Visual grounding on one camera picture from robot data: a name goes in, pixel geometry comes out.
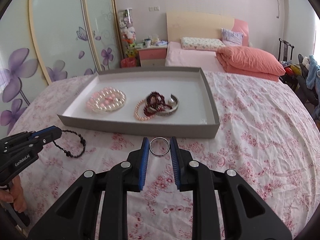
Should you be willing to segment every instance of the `purple pillow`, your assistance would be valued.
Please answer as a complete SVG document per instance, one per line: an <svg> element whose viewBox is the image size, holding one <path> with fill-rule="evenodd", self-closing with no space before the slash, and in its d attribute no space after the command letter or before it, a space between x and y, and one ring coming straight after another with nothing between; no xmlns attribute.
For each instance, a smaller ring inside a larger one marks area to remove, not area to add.
<svg viewBox="0 0 320 240"><path fill-rule="evenodd" d="M221 29L222 43L226 46L242 46L243 33L235 33L231 30Z"/></svg>

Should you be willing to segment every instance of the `pink drawer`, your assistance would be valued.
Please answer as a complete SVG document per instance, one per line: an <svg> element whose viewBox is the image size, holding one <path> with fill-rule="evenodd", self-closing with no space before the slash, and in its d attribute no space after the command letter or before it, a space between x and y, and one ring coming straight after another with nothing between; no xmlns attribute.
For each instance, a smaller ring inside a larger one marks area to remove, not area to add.
<svg viewBox="0 0 320 240"><path fill-rule="evenodd" d="M167 56L167 49L145 49L139 51L140 59L160 59Z"/></svg>

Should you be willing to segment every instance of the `silver ring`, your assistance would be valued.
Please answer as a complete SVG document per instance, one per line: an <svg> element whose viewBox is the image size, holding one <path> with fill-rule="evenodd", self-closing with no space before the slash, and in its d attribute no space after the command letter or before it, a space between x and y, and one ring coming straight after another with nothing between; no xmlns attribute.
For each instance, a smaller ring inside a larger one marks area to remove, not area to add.
<svg viewBox="0 0 320 240"><path fill-rule="evenodd" d="M148 109L150 109L150 111L152 112L156 112L155 115L159 115L159 116L169 116L169 115L172 115L174 114L178 107L179 107L179 99L174 96L173 94L171 94L171 99L175 102L175 106L172 107L172 109L168 110L168 111L160 111L160 112L157 112L155 109L153 109L152 107L148 107Z"/></svg>
<svg viewBox="0 0 320 240"><path fill-rule="evenodd" d="M154 141L154 140L157 140L157 139L164 140L164 141L167 143L167 147L168 147L168 148L167 148L167 150L165 151L165 153L157 154L157 153L155 153L155 152L152 150L151 145L152 145L153 141ZM149 150L150 150L150 152L152 153L153 156L155 156L155 157L163 157L163 156L165 156L165 155L170 151L170 143L169 143L169 141L168 141L166 138L156 137L156 138L154 138L154 139L149 143Z"/></svg>

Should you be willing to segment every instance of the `beige headboard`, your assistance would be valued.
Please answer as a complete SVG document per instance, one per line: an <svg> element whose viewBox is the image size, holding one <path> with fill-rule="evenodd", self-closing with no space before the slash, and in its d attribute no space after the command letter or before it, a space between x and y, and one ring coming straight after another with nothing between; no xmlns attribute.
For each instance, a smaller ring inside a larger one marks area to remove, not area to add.
<svg viewBox="0 0 320 240"><path fill-rule="evenodd" d="M167 12L168 41L182 37L221 39L221 28L231 30L235 19L200 12Z"/></svg>

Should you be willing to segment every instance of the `metal screw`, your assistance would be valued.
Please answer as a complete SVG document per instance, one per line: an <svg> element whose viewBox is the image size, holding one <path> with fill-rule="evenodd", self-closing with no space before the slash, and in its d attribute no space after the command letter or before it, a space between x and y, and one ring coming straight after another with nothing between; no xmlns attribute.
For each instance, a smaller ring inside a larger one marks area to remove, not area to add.
<svg viewBox="0 0 320 240"><path fill-rule="evenodd" d="M189 165L191 166L191 167L198 167L199 166L199 162L197 162L197 161L191 161L191 162L189 162Z"/></svg>
<svg viewBox="0 0 320 240"><path fill-rule="evenodd" d="M235 172L235 170L227 170L227 174L230 176L230 177L234 177L237 175L237 173Z"/></svg>
<svg viewBox="0 0 320 240"><path fill-rule="evenodd" d="M129 163L129 162L123 162L123 163L121 163L121 167L123 167L123 168L129 168L130 165L131 165L131 163Z"/></svg>
<svg viewBox="0 0 320 240"><path fill-rule="evenodd" d="M84 176L85 176L86 178L92 177L92 176L93 176L93 171L86 171L86 172L84 173Z"/></svg>

